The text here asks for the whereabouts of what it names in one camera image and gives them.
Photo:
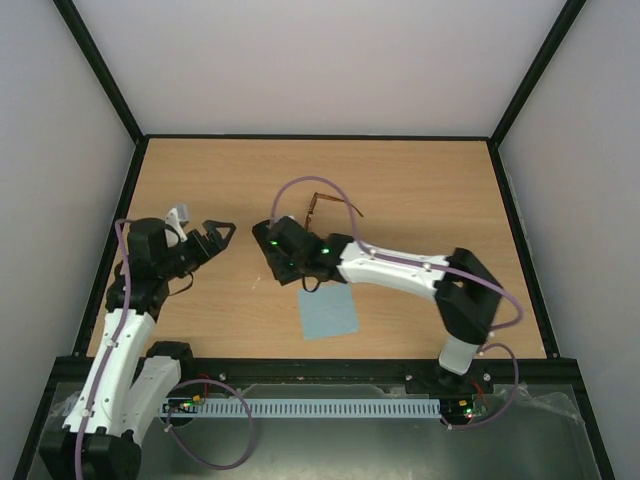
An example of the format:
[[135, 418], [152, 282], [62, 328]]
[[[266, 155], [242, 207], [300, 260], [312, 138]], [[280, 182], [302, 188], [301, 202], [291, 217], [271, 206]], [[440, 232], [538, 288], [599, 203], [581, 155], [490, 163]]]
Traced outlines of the black glasses case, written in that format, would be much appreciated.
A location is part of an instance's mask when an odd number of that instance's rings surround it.
[[252, 234], [260, 247], [273, 277], [281, 286], [296, 282], [302, 278], [299, 270], [290, 261], [290, 258], [282, 253], [267, 238], [269, 221], [264, 220], [252, 227]]

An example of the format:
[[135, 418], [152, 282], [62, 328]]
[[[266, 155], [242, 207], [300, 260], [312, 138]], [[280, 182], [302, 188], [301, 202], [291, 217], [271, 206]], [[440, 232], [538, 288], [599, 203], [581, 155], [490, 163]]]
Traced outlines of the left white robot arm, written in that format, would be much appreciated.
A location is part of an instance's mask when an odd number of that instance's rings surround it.
[[62, 426], [41, 437], [39, 455], [54, 479], [134, 479], [142, 443], [161, 403], [191, 357], [188, 344], [167, 341], [146, 359], [169, 284], [193, 275], [223, 252], [236, 227], [207, 220], [186, 231], [179, 208], [163, 218], [114, 223], [121, 262], [106, 296], [99, 348]]

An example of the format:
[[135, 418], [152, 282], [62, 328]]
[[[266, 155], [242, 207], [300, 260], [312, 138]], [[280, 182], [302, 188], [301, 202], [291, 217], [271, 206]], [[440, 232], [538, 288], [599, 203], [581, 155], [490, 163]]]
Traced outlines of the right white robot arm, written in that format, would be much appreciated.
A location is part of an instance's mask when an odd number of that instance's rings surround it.
[[448, 337], [436, 379], [460, 390], [471, 379], [471, 363], [486, 343], [501, 301], [501, 285], [462, 248], [449, 256], [424, 256], [360, 245], [350, 235], [320, 237], [285, 216], [256, 225], [253, 233], [275, 279], [282, 285], [313, 278], [317, 283], [365, 283], [434, 302]]

